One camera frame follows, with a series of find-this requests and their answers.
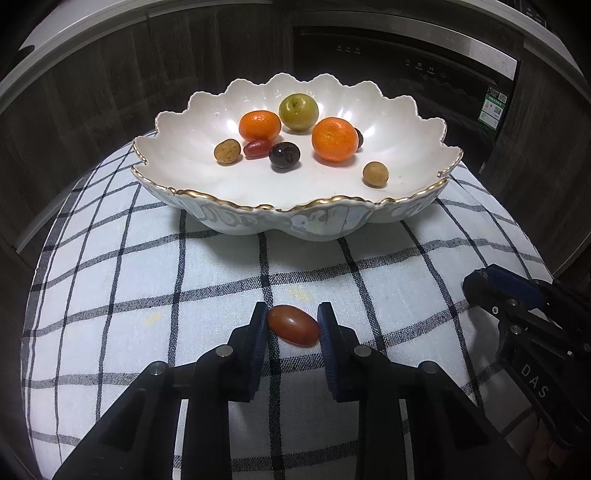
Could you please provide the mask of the red grape tomato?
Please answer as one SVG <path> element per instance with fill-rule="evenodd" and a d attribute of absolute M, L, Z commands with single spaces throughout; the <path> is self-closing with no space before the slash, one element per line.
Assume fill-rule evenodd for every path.
<path fill-rule="evenodd" d="M 290 305 L 277 305 L 267 312 L 267 325 L 277 337 L 298 347 L 315 346 L 320 340 L 320 328 L 307 312 Z"/>
<path fill-rule="evenodd" d="M 246 159 L 262 158 L 269 155 L 273 142 L 266 139 L 252 140 L 243 147 L 243 154 Z"/>

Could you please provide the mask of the small tan longan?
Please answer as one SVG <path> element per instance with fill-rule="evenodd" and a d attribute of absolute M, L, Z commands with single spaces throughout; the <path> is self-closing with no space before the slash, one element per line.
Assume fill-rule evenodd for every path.
<path fill-rule="evenodd" d="M 390 177 L 388 167 L 378 161 L 369 162 L 363 167 L 363 182 L 374 188 L 384 188 Z"/>

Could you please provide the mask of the large orange mandarin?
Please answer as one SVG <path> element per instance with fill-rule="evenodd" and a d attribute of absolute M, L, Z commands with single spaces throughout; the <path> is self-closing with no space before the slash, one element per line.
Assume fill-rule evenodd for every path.
<path fill-rule="evenodd" d="M 348 121 L 327 117 L 312 129 L 311 145 L 322 160 L 341 163 L 355 155 L 359 148 L 359 135 Z"/>

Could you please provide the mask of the small orange mandarin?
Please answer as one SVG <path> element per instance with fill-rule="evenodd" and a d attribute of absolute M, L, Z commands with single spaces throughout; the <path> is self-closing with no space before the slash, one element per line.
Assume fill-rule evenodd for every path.
<path fill-rule="evenodd" d="M 271 111 L 255 110 L 245 113 L 238 123 L 238 132 L 247 142 L 273 141 L 280 134 L 280 117 Z"/>

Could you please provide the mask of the green yellow apple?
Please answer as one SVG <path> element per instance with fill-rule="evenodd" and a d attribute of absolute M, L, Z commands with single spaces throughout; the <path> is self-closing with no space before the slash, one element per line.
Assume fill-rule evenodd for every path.
<path fill-rule="evenodd" d="M 283 125 L 294 132 L 305 132 L 318 121 L 318 104 L 308 94 L 290 94 L 280 102 L 279 116 Z"/>

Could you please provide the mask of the black white checkered cloth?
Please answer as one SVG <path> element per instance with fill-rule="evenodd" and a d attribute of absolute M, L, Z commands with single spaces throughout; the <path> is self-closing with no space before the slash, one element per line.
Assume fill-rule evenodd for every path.
<path fill-rule="evenodd" d="M 132 148 L 73 188 L 29 296 L 23 397 L 44 478 L 521 478 L 541 378 L 500 307 L 549 272 L 464 166 L 421 211 L 325 243 L 208 229 Z"/>

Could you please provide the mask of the green white energy label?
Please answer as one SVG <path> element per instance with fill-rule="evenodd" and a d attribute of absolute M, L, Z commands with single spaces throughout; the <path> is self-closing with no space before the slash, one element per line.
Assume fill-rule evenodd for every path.
<path fill-rule="evenodd" d="M 507 95 L 490 87 L 485 94 L 478 120 L 487 127 L 497 130 L 501 123 L 507 101 Z"/>

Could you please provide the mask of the white scalloped ceramic bowl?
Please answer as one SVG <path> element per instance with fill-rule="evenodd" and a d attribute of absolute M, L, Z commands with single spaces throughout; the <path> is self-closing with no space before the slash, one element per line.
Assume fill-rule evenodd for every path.
<path fill-rule="evenodd" d="M 243 115 L 276 111 L 296 93 L 310 95 L 322 118 L 358 128 L 362 146 L 332 162 L 315 151 L 310 132 L 283 128 L 276 145 L 294 154 L 293 165 L 280 166 L 271 154 L 215 158 L 219 144 L 240 140 Z M 446 144 L 446 122 L 421 117 L 411 96 L 389 98 L 372 81 L 346 86 L 330 74 L 301 81 L 280 73 L 263 84 L 236 79 L 219 94 L 193 93 L 184 110 L 159 113 L 154 126 L 132 143 L 132 174 L 159 201 L 235 236 L 277 230 L 322 242 L 404 220 L 440 195 L 463 156 Z"/>

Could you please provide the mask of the black built-in oven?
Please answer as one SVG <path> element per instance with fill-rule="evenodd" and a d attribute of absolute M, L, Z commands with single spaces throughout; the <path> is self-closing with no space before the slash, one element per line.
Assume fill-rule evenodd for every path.
<path fill-rule="evenodd" d="M 342 84 L 372 81 L 382 93 L 415 99 L 424 118 L 447 124 L 446 142 L 479 172 L 493 153 L 515 90 L 515 58 L 458 31 L 399 16 L 314 12 L 294 24 L 294 74 L 330 73 Z M 478 120 L 485 94 L 508 96 L 499 128 Z"/>

